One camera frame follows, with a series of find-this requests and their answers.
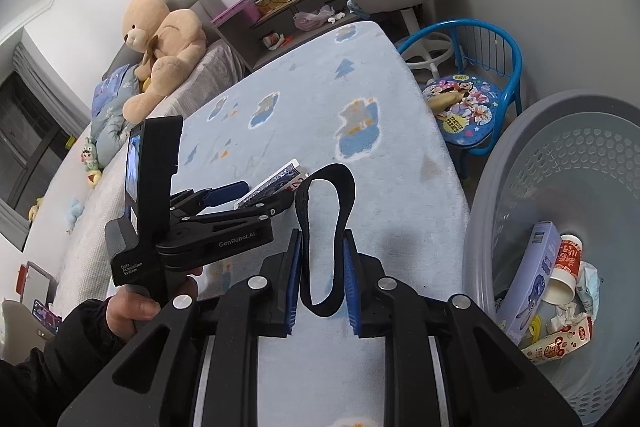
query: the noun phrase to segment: laundry basket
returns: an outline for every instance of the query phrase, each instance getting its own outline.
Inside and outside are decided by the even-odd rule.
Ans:
[[[598,268],[593,340],[540,371],[583,425],[623,422],[640,401],[640,110],[583,90],[534,104],[505,131],[484,168],[465,237],[466,293],[495,320],[534,223],[551,220]],[[543,320],[554,308],[540,307]],[[532,408],[544,404],[532,404]],[[544,425],[553,419],[545,419]]]

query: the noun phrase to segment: human hand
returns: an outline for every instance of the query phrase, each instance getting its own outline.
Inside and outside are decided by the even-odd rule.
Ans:
[[[202,268],[192,270],[189,274],[200,275]],[[175,294],[189,295],[195,300],[198,297],[198,284],[193,277],[187,277]],[[133,321],[150,321],[159,312],[160,304],[156,301],[122,286],[107,304],[107,326],[114,335],[129,342],[136,334]]]

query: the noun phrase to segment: curtain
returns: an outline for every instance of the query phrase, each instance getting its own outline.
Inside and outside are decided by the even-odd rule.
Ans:
[[[75,112],[71,104],[65,103],[64,95],[58,92],[21,42],[15,47],[14,70],[67,134],[82,134],[89,125],[87,117]]]
[[[22,250],[29,233],[29,221],[2,200],[0,200],[0,233],[18,250]]]

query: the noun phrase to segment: headboard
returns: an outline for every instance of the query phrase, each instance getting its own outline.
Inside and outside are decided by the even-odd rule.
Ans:
[[[169,7],[169,10],[179,10],[183,8],[191,8],[196,15],[202,21],[202,29],[207,36],[207,46],[213,44],[220,37],[211,26],[211,21],[221,14],[226,6],[221,0],[164,0]],[[142,60],[142,54],[135,52],[134,50],[123,44],[120,51],[116,54],[111,66],[104,73],[102,79],[107,78],[114,70],[118,69],[125,64],[137,64]]]

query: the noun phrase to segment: black strap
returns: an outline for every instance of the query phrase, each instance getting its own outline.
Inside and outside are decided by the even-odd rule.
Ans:
[[[318,303],[311,302],[311,288],[309,286],[309,187],[314,180],[326,180],[330,182],[338,194],[340,211],[338,221],[335,223],[334,235],[334,282],[327,298]],[[345,165],[334,163],[314,172],[304,180],[296,190],[296,215],[302,229],[302,273],[300,278],[300,299],[302,303],[319,317],[330,317],[340,309],[344,300],[344,261],[342,240],[344,229],[353,202],[356,198],[356,185],[353,175]]]

